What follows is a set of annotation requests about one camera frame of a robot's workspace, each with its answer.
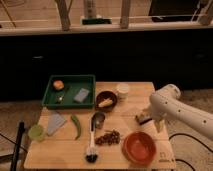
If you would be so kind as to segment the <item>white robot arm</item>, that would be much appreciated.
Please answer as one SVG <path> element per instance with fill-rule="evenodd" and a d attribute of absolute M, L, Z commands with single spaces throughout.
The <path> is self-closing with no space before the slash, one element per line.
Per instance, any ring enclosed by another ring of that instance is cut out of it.
<path fill-rule="evenodd" d="M 167 84 L 149 96 L 149 115 L 157 123 L 166 115 L 182 121 L 201 135 L 213 141 L 213 114 L 180 102 L 181 91 Z"/>

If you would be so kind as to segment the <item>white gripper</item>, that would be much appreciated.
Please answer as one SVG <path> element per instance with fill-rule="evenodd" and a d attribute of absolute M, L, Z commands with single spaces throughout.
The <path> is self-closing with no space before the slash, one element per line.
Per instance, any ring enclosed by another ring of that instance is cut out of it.
<path fill-rule="evenodd" d="M 158 133 L 163 131 L 164 128 L 164 115 L 165 113 L 158 110 L 157 108 L 149 105 L 147 108 L 145 108 L 143 110 L 144 114 L 146 117 L 151 118 L 152 120 L 154 120 L 154 125 L 156 127 L 156 130 Z"/>

